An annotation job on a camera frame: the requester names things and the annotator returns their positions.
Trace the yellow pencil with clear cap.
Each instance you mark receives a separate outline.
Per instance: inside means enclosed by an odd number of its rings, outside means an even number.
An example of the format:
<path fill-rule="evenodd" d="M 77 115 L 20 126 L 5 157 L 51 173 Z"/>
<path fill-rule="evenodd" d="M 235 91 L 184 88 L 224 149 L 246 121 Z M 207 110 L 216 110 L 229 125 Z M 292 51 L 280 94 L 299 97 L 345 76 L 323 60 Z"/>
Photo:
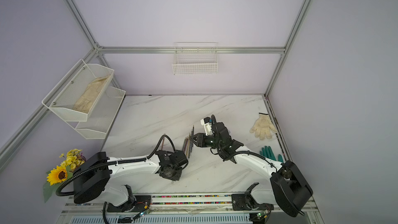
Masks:
<path fill-rule="evenodd" d="M 190 158 L 190 149 L 191 149 L 191 135 L 188 135 L 187 143 L 186 143 L 186 157 L 187 157 L 187 159 Z"/>

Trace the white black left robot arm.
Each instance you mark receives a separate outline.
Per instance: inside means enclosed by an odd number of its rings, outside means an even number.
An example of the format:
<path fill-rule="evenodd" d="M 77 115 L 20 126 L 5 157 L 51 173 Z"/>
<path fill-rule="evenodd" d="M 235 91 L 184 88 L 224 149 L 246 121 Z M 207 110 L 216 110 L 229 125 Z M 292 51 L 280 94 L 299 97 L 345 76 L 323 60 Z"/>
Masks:
<path fill-rule="evenodd" d="M 144 174 L 156 174 L 163 179 L 178 181 L 188 165 L 181 150 L 159 150 L 152 156 L 131 158 L 107 157 L 105 152 L 98 152 L 74 175 L 107 162 L 115 164 L 94 169 L 73 181 L 75 204 L 99 200 L 108 203 L 109 212 L 140 212 L 150 205 L 150 197 L 134 196 L 134 179 L 140 179 Z"/>

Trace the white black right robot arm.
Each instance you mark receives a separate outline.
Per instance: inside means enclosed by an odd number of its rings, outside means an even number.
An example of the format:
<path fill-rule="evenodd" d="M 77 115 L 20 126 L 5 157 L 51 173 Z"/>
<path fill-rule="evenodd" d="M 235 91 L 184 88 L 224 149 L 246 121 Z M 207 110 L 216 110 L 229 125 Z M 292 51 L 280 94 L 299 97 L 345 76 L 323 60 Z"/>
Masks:
<path fill-rule="evenodd" d="M 232 197 L 236 207 L 244 210 L 270 208 L 277 205 L 291 217 L 303 215 L 303 207 L 313 196 L 313 190 L 295 163 L 274 161 L 251 151 L 243 143 L 231 138 L 222 122 L 206 117 L 201 120 L 203 133 L 192 135 L 191 141 L 197 147 L 209 147 L 223 161 L 245 166 L 267 179 L 271 190 L 263 190 L 259 183 L 253 183 L 244 194 Z"/>

